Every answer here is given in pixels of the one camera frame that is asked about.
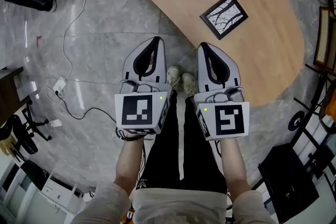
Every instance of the gray tile floor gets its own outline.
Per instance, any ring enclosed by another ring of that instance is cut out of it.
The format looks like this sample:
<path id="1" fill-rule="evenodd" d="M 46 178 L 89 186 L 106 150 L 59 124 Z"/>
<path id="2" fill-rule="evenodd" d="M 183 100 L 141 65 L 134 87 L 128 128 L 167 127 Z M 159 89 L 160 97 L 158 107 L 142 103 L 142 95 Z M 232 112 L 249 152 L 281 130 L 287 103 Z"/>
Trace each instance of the gray tile floor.
<path id="1" fill-rule="evenodd" d="M 304 36 L 304 60 L 312 64 L 320 4 L 317 0 L 289 2 Z M 46 13 L 0 1 L 0 66 L 24 66 L 25 78 L 37 82 L 39 99 L 33 100 L 36 119 L 47 116 L 50 120 L 62 120 L 62 127 L 41 128 L 53 139 L 45 142 L 35 137 L 39 151 L 31 158 L 65 181 L 79 182 L 85 189 L 100 180 L 114 178 L 122 141 L 115 136 L 115 124 L 106 115 L 92 111 L 84 120 L 76 121 L 46 88 L 69 72 L 69 63 L 62 53 L 62 35 L 82 4 L 83 0 L 58 0 L 56 12 Z M 73 63 L 64 93 L 71 112 L 81 116 L 88 108 L 97 106 L 114 115 L 114 94 L 120 90 L 124 59 L 134 47 L 154 35 L 165 41 L 168 66 L 178 64 L 184 71 L 195 71 L 194 47 L 150 0 L 87 0 L 84 12 L 65 39 L 65 53 Z M 42 36 L 38 46 L 37 36 Z M 287 125 L 301 107 L 292 98 L 307 103 L 316 79 L 316 75 L 302 67 L 294 83 L 277 100 L 251 109 L 250 134 L 239 139 L 251 184 L 260 178 L 257 165 L 272 146 L 293 136 Z M 178 100 L 183 135 L 183 96 Z"/>

